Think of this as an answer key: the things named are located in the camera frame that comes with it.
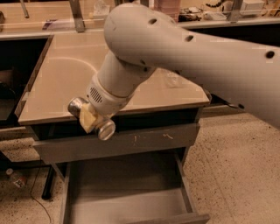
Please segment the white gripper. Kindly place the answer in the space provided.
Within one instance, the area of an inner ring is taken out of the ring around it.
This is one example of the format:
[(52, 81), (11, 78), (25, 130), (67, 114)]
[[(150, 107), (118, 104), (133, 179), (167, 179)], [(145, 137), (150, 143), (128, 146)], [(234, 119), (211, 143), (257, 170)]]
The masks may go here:
[(80, 108), (80, 125), (87, 133), (102, 122), (102, 116), (112, 117), (123, 109), (133, 96), (112, 95), (102, 86), (96, 74), (89, 82), (86, 93), (90, 103), (83, 103)]

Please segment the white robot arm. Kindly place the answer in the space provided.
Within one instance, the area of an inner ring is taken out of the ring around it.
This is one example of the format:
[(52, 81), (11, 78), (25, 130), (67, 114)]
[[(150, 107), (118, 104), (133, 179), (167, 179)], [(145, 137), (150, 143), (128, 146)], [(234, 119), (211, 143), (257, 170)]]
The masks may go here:
[(188, 31), (162, 12), (123, 3), (106, 17), (108, 53), (87, 87), (91, 108), (111, 117), (160, 67), (280, 128), (280, 48)]

